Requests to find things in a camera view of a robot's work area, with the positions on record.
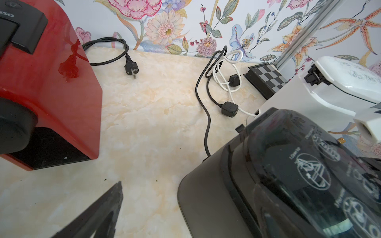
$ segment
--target white power cord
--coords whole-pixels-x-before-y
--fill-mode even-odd
[[[237,58],[237,60],[232,61],[232,60],[229,60],[229,59],[227,58],[229,55],[234,55],[234,54],[237,54],[237,53],[239,54],[239,57]],[[234,104],[236,104],[236,103],[234,102],[232,93],[238,91],[238,90],[241,88],[241,85],[242,85],[241,75],[240,75],[240,73],[239,73],[237,67],[236,67],[234,64],[240,62],[241,59],[242,59],[242,57],[243,57],[243,52],[242,52],[242,50],[233,50],[233,51],[230,52],[229,54],[221,55],[220,60],[215,64],[215,67],[214,67],[214,69],[212,70],[212,75],[213,75],[213,79],[214,79],[214,81],[215,81],[216,83],[218,83],[218,84],[220,85],[220,87],[221,87],[223,90],[225,90],[226,92],[229,93],[230,100],[231,100],[232,103],[234,103]],[[218,67],[219,64],[220,64],[220,62],[223,62],[223,61],[226,61],[226,62],[230,63],[230,64],[233,66],[233,68],[235,69],[235,71],[236,71],[236,73],[237,73],[237,75],[238,75],[238,78],[239,78],[239,86],[238,86],[238,88],[236,88],[236,89],[234,89],[234,90],[231,90],[231,89],[230,89],[229,82],[226,81],[225,77],[222,75],[222,72],[221,72],[220,68]],[[222,79],[224,80],[223,83],[219,80],[219,78],[218,78],[218,76],[217,76],[217,73],[216,73],[216,70],[218,71],[218,73],[219,73],[219,75],[222,77]],[[251,113],[249,113],[249,112],[244,111],[243,109],[241,109],[240,106],[238,106],[238,110],[239,110],[240,112],[246,114],[246,115],[249,115],[249,116],[252,116],[252,117],[256,117],[255,114],[251,114]]]

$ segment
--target wall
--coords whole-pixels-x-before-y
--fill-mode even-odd
[[[228,51],[243,50],[243,60],[250,62],[274,61],[326,2],[56,1],[82,42],[114,36],[125,39],[134,50],[198,57],[210,57],[227,45]],[[115,43],[106,46],[115,47]]]
[[[359,63],[381,76],[380,13],[379,0],[342,1],[322,23],[320,30],[292,59],[279,67],[280,72],[285,78],[292,79],[308,70],[316,59],[328,55]],[[329,133],[357,156],[381,158],[381,144],[362,137],[353,122],[343,121],[342,126]]]

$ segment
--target checkered box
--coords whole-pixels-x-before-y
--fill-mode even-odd
[[[244,76],[266,100],[288,82],[275,66],[269,63],[249,67],[249,72],[244,74]]]

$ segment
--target kitchen counter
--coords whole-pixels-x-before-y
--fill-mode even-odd
[[[121,49],[92,47],[90,62],[112,59]],[[137,79],[125,60],[93,66],[103,89],[101,144],[96,160],[25,171],[0,159],[0,237],[51,237],[118,181],[123,203],[115,237],[191,237],[177,203],[181,179],[206,157],[207,115],[195,96],[197,79],[209,59],[129,51]],[[238,63],[243,86],[235,102],[254,113],[265,102],[243,76],[252,63]],[[234,74],[223,66],[225,78]],[[246,125],[247,116],[221,114],[203,78],[199,95],[211,115],[208,145],[213,154]],[[229,99],[213,80],[214,99]]]

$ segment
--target blue flower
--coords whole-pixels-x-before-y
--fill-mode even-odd
[[[164,7],[164,11],[169,12],[170,10],[178,10],[177,4],[180,3],[181,0],[165,0],[165,2],[162,3],[162,7]]]
[[[242,36],[242,27],[239,25],[234,25],[232,28],[232,37],[230,38],[230,46],[232,47],[232,50],[242,50],[243,51],[243,61],[250,61],[255,58],[252,53],[246,52],[246,50],[249,48],[250,44],[254,40],[254,33],[251,34],[251,36],[246,36],[245,39],[242,40],[242,44],[240,43],[240,38]],[[233,60],[237,60],[239,54],[235,54],[233,57]]]

